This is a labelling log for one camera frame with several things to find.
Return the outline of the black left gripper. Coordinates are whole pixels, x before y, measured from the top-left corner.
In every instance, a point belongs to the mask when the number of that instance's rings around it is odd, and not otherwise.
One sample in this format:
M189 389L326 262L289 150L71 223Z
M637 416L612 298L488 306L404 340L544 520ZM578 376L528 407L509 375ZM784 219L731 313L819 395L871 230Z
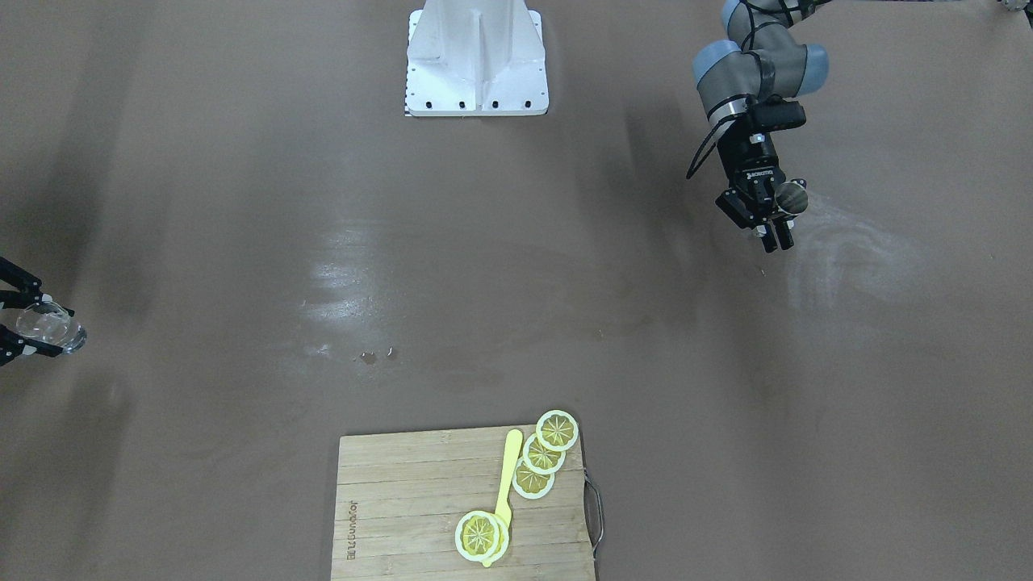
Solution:
M776 208L775 188L782 170L770 133L749 135L745 128L732 127L718 140L718 153L728 185L716 206L737 227L752 230L765 253L793 247L791 230L797 215L782 214Z

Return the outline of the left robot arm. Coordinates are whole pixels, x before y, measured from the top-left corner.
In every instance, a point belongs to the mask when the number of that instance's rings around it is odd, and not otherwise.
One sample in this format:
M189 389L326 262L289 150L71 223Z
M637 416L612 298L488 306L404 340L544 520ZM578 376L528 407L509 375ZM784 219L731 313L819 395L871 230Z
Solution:
M751 230L766 253L793 247L794 221L808 206L807 182L780 166L772 133L801 127L800 96L822 88L829 55L800 44L791 27L814 16L819 1L726 1L726 37L705 45L692 69L709 121L688 177L712 153L720 157L727 187L715 203L742 230Z

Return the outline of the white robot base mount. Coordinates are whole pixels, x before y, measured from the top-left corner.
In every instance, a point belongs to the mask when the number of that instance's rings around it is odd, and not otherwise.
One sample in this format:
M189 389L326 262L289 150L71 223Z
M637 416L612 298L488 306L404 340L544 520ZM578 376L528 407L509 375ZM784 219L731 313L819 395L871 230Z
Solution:
M428 1L408 16L404 111L416 118L544 115L542 16L524 1Z

